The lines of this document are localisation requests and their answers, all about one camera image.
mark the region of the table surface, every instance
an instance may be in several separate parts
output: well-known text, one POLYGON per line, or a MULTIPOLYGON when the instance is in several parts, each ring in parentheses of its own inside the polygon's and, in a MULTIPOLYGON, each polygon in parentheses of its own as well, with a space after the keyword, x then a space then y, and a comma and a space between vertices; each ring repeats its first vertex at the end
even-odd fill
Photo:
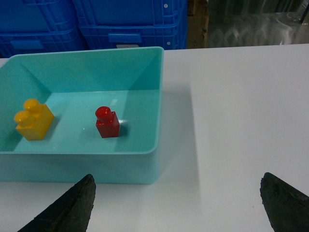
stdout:
MULTIPOLYGON (((309 44, 165 51, 160 177, 97 184, 87 231, 273 232, 264 173, 309 195, 308 61, 309 44)), ((0 231, 72 185, 0 182, 0 231)))

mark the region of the plastic crate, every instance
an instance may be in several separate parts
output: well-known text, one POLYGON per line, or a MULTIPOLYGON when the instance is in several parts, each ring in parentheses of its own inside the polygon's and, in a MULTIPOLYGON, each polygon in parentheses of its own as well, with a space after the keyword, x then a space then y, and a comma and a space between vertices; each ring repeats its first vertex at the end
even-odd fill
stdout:
POLYGON ((187 0, 73 0, 79 25, 157 26, 177 24, 187 0))
POLYGON ((0 1, 0 33, 58 32, 75 26, 71 0, 0 1))
POLYGON ((163 49, 18 55, 0 68, 0 181, 153 183, 159 175, 163 49), (14 115, 27 99, 55 115, 27 141, 14 115), (95 111, 117 113, 119 137, 101 138, 95 111))
POLYGON ((90 49, 160 46, 165 50, 186 48, 187 9, 177 24, 163 26, 79 26, 90 49))
POLYGON ((88 49, 77 27, 57 33, 0 34, 0 53, 9 58, 17 54, 65 52, 88 49))

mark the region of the yellow lego brick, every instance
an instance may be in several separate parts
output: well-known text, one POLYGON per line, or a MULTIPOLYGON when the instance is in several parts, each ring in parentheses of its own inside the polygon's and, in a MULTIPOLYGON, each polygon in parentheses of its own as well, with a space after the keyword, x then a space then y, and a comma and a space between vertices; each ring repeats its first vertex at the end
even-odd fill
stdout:
POLYGON ((15 115, 16 130, 27 140, 42 140, 54 120, 54 115, 46 104, 29 99, 24 111, 15 115))

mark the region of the red lego brick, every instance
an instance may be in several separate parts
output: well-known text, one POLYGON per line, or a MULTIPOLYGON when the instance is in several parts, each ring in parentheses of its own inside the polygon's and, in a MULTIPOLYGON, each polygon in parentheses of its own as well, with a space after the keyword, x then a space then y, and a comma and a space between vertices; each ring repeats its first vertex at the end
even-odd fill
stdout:
POLYGON ((96 111, 96 127, 102 138, 119 136, 120 124, 115 111, 107 106, 101 106, 96 111))

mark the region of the crate handle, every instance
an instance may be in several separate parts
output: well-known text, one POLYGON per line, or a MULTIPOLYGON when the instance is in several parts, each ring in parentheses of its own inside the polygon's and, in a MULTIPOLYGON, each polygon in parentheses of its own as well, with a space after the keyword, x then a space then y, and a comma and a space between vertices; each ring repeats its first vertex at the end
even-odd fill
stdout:
POLYGON ((141 43, 140 33, 109 33, 108 39, 110 43, 141 43))
POLYGON ((11 45, 14 49, 43 49, 44 46, 40 40, 12 40, 11 45))

